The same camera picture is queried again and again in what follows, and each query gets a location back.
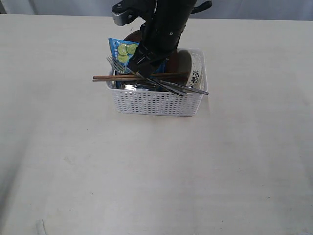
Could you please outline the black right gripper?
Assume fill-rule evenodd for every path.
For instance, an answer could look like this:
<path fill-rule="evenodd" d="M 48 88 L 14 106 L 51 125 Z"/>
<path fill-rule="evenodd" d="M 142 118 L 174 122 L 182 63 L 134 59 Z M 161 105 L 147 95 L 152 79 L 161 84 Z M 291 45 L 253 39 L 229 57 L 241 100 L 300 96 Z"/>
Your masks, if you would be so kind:
<path fill-rule="evenodd" d="M 127 68 L 141 76 L 150 76 L 173 52 L 173 50 L 150 50 L 143 44 L 139 44 L 129 59 Z"/>

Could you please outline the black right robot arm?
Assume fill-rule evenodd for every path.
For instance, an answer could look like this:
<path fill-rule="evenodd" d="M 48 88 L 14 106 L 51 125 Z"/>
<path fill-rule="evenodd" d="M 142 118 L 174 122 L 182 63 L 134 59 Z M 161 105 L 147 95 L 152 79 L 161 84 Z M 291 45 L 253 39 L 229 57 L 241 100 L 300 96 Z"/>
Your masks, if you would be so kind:
<path fill-rule="evenodd" d="M 158 0 L 155 12 L 141 27 L 141 41 L 127 67 L 148 78 L 173 52 L 191 14 L 209 9 L 212 1 Z"/>

